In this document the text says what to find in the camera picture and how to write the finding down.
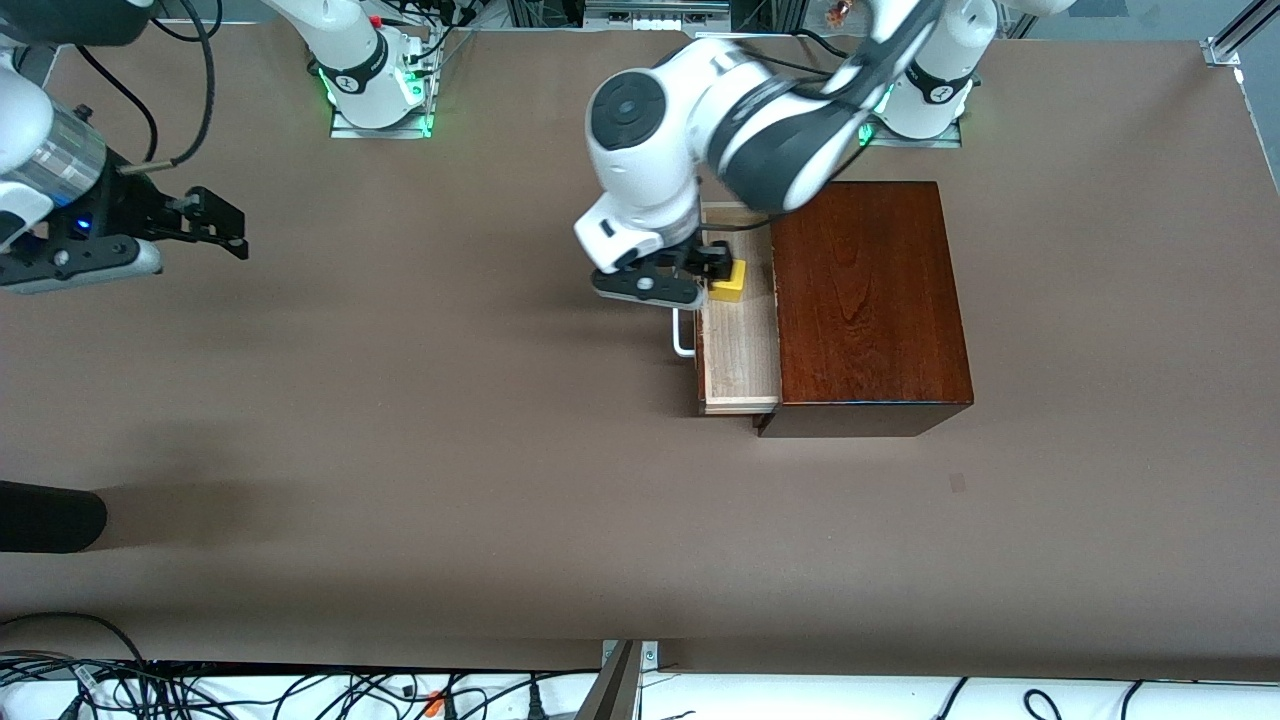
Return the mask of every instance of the power cord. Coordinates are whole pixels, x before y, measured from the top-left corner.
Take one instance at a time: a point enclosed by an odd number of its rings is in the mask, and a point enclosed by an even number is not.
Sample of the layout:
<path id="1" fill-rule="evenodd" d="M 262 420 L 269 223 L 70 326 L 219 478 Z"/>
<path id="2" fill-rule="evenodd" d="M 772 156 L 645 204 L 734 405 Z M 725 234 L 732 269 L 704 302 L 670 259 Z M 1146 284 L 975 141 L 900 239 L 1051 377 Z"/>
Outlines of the power cord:
<path id="1" fill-rule="evenodd" d="M 1027 714 L 1028 715 L 1030 715 L 1036 720 L 1050 720 L 1048 717 L 1044 717 L 1039 712 L 1036 712 L 1036 708 L 1032 707 L 1032 698 L 1037 698 L 1037 697 L 1041 698 L 1041 700 L 1043 700 L 1044 703 L 1048 705 L 1048 708 L 1053 711 L 1052 720 L 1062 720 L 1062 714 L 1059 712 L 1057 703 L 1053 702 L 1053 698 L 1048 697 L 1048 694 L 1044 693 L 1044 691 L 1038 689 L 1038 688 L 1032 688 L 1032 689 L 1027 691 L 1025 693 L 1023 693 L 1023 707 L 1027 708 Z"/>
<path id="2" fill-rule="evenodd" d="M 165 3 L 165 0 L 160 0 L 160 8 L 164 9 L 164 13 L 166 15 L 173 15 L 173 12 L 169 10 L 169 5 Z M 165 27 L 164 23 L 161 23 L 156 18 L 151 18 L 151 24 L 156 26 L 157 28 L 160 28 L 160 32 L 168 35 L 169 37 L 172 37 L 174 40 L 180 40 L 183 42 L 200 42 L 200 33 L 198 32 L 196 33 L 196 37 L 191 37 L 188 35 L 182 35 L 179 32 L 174 32 L 174 31 L 169 29 L 168 27 Z M 211 27 L 209 29 L 209 37 L 212 37 L 212 36 L 218 35 L 218 31 L 221 29 L 221 28 L 223 28 L 223 0 L 218 0 L 218 9 L 214 12 L 214 27 Z"/>
<path id="3" fill-rule="evenodd" d="M 543 692 L 538 688 L 538 675 L 529 674 L 529 719 L 547 720 L 547 711 L 543 710 Z"/>
<path id="4" fill-rule="evenodd" d="M 960 691 L 965 687 L 968 682 L 969 682 L 968 676 L 960 678 L 960 682 L 957 682 L 955 685 L 951 687 L 951 692 L 947 693 L 946 702 L 942 703 L 942 710 L 940 710 L 938 714 L 933 716 L 933 720 L 947 720 L 947 715 L 951 715 L 951 706 L 956 703 L 956 697 L 960 696 Z"/>
<path id="5" fill-rule="evenodd" d="M 1129 701 L 1133 700 L 1133 694 L 1138 692 L 1138 688 L 1146 680 L 1137 680 L 1134 684 L 1129 685 L 1129 689 L 1124 693 L 1124 700 L 1120 701 L 1120 720 L 1129 720 Z"/>
<path id="6" fill-rule="evenodd" d="M 111 83 L 111 87 L 118 90 L 120 95 L 124 96 L 125 100 L 132 102 L 133 106 L 137 108 L 140 113 L 142 113 L 142 119 L 147 122 L 147 136 L 148 136 L 147 154 L 142 158 L 142 161 L 150 163 L 151 160 L 154 160 L 156 156 L 156 145 L 160 142 L 160 129 L 156 127 L 156 118 L 155 115 L 151 114 L 151 110 L 147 108 L 147 104 L 143 102 L 141 99 L 138 99 L 138 96 L 134 95 L 133 91 L 131 91 L 128 87 L 125 87 L 123 82 L 116 79 L 116 77 L 111 74 L 111 70 L 102 67 L 102 63 L 100 63 L 97 58 L 95 58 L 88 51 L 87 47 L 84 47 L 83 45 L 77 45 L 76 51 L 81 54 L 81 58 L 84 58 L 84 61 L 88 63 L 91 68 L 97 70 L 97 74 L 102 76 L 102 78 L 106 82 Z"/>
<path id="7" fill-rule="evenodd" d="M 200 49 L 205 56 L 205 110 L 200 118 L 200 129 L 196 131 L 195 140 L 187 146 L 180 154 L 170 158 L 169 160 L 161 160 L 159 163 L 142 163 L 140 165 L 128 165 L 120 168 L 120 174 L 133 176 L 150 173 L 154 170 L 165 170 L 169 168 L 177 168 L 178 165 L 189 160 L 200 146 L 205 143 L 205 137 L 209 135 L 209 126 L 214 119 L 214 92 L 215 92 L 215 78 L 214 78 L 214 47 L 209 42 L 209 32 L 205 29 L 204 20 L 196 13 L 196 8 L 192 6 L 191 0 L 178 0 L 182 3 L 187 15 L 191 18 L 192 24 L 196 27 L 196 37 L 200 40 Z"/>
<path id="8" fill-rule="evenodd" d="M 472 715 L 475 715 L 476 712 L 480 712 L 481 710 L 484 710 L 485 712 L 488 712 L 489 705 L 493 703 L 494 701 L 497 701 L 498 698 L 504 697 L 507 694 L 511 694 L 511 693 L 513 693 L 513 692 L 516 692 L 518 689 L 526 688 L 526 687 L 529 687 L 529 685 L 531 685 L 531 684 L 534 684 L 534 683 L 536 683 L 539 680 L 549 680 L 552 678 L 563 678 L 564 675 L 584 675 L 584 674 L 590 674 L 590 673 L 599 673 L 599 670 L 558 670 L 558 671 L 554 671 L 554 673 L 539 673 L 538 675 L 531 676 L 529 680 L 525 680 L 522 683 L 516 683 L 515 685 L 511 685 L 509 688 L 507 688 L 504 691 L 500 691 L 500 692 L 497 692 L 497 693 L 494 693 L 492 696 L 488 696 L 485 698 L 485 701 L 479 707 L 472 707 L 466 714 L 463 714 L 461 717 L 458 717 L 458 720 L 467 720 L 467 717 L 471 717 Z"/>
<path id="9" fill-rule="evenodd" d="M 791 31 L 791 32 L 788 32 L 786 35 L 790 35 L 792 37 L 808 37 L 809 40 L 813 40 L 814 42 L 817 42 L 818 45 L 820 45 L 823 50 L 826 50 L 827 53 L 831 53 L 832 55 L 840 58 L 841 60 L 845 60 L 845 59 L 849 58 L 849 53 L 845 53 L 840 47 L 836 47 L 835 45 L 832 45 L 831 42 L 828 42 L 826 37 L 818 35 L 817 32 L 814 32 L 814 31 L 812 31 L 812 29 L 809 29 L 806 27 L 803 27 L 800 29 L 794 29 L 794 31 Z"/>

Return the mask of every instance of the wood grain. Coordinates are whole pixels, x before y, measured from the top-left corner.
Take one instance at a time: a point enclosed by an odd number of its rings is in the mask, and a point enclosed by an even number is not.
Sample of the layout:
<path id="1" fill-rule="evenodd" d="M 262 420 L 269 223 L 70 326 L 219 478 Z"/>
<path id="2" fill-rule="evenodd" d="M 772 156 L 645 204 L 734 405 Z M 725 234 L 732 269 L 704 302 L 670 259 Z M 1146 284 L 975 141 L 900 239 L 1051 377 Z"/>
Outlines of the wood grain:
<path id="1" fill-rule="evenodd" d="M 749 224 L 760 219 L 741 205 L 703 204 L 703 219 Z M 707 302 L 699 310 L 698 365 L 703 411 L 708 415 L 769 413 L 778 404 L 778 314 L 773 295 L 769 228 L 710 232 L 746 260 L 746 287 L 739 302 Z"/>
<path id="2" fill-rule="evenodd" d="M 973 402 L 936 183 L 832 183 L 773 263 L 783 404 Z"/>

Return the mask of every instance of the wooden box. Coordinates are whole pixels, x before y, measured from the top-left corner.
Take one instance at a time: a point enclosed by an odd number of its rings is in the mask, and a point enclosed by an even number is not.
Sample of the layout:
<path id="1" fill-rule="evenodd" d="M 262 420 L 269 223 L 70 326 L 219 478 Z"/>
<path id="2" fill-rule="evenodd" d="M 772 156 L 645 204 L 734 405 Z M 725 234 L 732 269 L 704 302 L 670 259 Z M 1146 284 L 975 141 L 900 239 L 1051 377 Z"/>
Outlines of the wooden box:
<path id="1" fill-rule="evenodd" d="M 973 404 L 936 183 L 832 183 L 769 227 L 710 234 L 750 268 L 741 302 L 698 314 L 705 414 L 755 415 L 762 437 L 910 437 Z"/>

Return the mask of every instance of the table surface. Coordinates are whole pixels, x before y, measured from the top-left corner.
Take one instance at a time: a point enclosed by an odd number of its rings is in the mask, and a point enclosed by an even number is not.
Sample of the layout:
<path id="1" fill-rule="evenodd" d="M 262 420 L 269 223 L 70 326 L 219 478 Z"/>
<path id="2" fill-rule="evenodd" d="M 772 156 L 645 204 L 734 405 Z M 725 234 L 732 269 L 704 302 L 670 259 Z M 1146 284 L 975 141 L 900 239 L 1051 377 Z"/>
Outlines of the table surface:
<path id="1" fill-rule="evenodd" d="M 627 635 L 716 670 L 1274 674 L 1280 200 L 1233 73 L 996 44 L 963 150 L 850 173 L 940 183 L 975 405 L 768 441 L 695 416 L 667 313 L 596 299 L 570 229 L 591 91 L 685 40 L 481 33 L 436 137 L 362 142 L 325 137 L 287 26 L 224 28 L 209 142 L 156 181 L 239 205 L 252 259 L 173 243 L 159 278 L 0 297 L 6 479 L 114 514 L 96 552 L 0 559 L 0 610 L 96 611 L 154 657 L 547 666 Z M 99 55 L 184 146 L 198 49 Z M 140 154 L 77 56 L 51 91 Z"/>

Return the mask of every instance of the metal bracket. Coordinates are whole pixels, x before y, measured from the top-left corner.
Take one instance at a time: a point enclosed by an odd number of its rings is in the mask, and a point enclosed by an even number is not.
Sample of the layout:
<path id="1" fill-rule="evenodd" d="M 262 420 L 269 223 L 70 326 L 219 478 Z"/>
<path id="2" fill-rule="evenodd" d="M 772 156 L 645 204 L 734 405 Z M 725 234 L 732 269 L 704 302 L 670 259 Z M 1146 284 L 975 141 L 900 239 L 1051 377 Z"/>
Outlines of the metal bracket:
<path id="1" fill-rule="evenodd" d="M 604 651 L 600 655 L 600 665 L 608 665 L 609 657 L 613 656 L 613 650 L 618 647 L 618 643 L 623 641 L 604 641 Z M 640 671 L 653 673 L 658 669 L 658 641 L 641 641 L 640 642 Z"/>
<path id="2" fill-rule="evenodd" d="M 1204 53 L 1204 64 L 1211 68 L 1238 68 L 1240 67 L 1240 54 L 1229 53 L 1219 55 L 1217 38 L 1201 40 L 1201 51 Z"/>
<path id="3" fill-rule="evenodd" d="M 608 641 L 604 667 L 591 683 L 573 720 L 636 720 L 640 675 L 658 669 L 655 641 Z"/>
<path id="4" fill-rule="evenodd" d="M 960 147 L 964 147 L 960 135 L 960 120 L 951 120 L 951 124 L 947 126 L 947 129 L 942 131 L 942 135 L 925 140 L 902 137 L 888 129 L 884 120 L 879 119 L 877 115 L 869 115 L 867 118 L 867 124 L 876 129 L 876 135 L 872 136 L 872 141 L 868 142 L 868 145 L 883 147 L 928 147 L 941 150 L 959 150 Z"/>

